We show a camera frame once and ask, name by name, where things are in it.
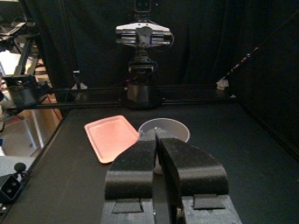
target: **black table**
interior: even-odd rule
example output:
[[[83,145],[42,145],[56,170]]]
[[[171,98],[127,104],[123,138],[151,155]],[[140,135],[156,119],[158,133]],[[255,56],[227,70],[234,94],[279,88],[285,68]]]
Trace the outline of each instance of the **black table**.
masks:
[[[299,164],[238,103],[74,109],[32,168],[32,177],[4,224],[100,223],[110,165],[92,150],[84,125],[123,115],[135,128],[150,119],[179,120],[190,144],[205,149],[229,173],[230,197],[243,223],[299,223]],[[155,212],[164,223],[163,186]]]

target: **black curtain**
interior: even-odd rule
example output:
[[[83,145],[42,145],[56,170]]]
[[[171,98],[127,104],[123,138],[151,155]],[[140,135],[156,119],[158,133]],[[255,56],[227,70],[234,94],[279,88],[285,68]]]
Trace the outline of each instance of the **black curtain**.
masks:
[[[299,155],[299,1],[247,1],[235,63],[234,94]]]
[[[26,3],[42,30],[54,86],[71,87],[71,71],[76,69],[90,88],[122,83],[128,77],[127,63],[135,49],[116,44],[115,29],[134,22],[134,0]],[[171,49],[148,50],[159,65],[158,84],[214,84],[231,67],[242,1],[154,0],[152,3],[152,20],[168,27],[175,36]]]
[[[78,69],[90,88],[123,83],[135,49],[116,44],[115,29],[134,22],[134,0],[24,1],[42,31],[52,85],[71,88],[72,71]],[[299,9],[299,1],[152,2],[152,20],[168,27],[175,36],[166,52],[148,50],[159,65],[158,84],[215,84],[265,43],[229,77],[233,94],[298,153],[298,16],[269,37]]]

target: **white bowl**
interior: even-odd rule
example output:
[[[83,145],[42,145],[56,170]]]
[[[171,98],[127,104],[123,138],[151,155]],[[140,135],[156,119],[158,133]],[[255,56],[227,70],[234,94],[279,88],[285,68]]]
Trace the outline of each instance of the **white bowl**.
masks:
[[[191,137],[191,132],[182,122],[170,118],[155,118],[154,120],[144,122],[144,124],[140,126],[138,130],[140,136],[144,135],[148,130],[155,128],[160,128],[168,131],[182,141],[185,141],[186,143],[189,142]]]

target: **pink plate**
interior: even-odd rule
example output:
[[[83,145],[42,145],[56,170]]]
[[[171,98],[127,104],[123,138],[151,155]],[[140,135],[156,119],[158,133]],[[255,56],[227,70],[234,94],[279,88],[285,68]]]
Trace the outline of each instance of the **pink plate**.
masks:
[[[122,115],[91,122],[84,128],[99,162],[103,164],[112,162],[139,138],[139,133]]]

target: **clamp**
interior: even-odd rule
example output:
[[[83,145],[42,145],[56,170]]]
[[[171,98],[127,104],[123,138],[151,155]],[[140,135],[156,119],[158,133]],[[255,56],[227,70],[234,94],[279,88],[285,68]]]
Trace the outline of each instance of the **clamp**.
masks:
[[[222,164],[163,129],[150,130],[112,163],[100,223],[156,223],[156,156],[163,167],[170,223],[241,224]]]

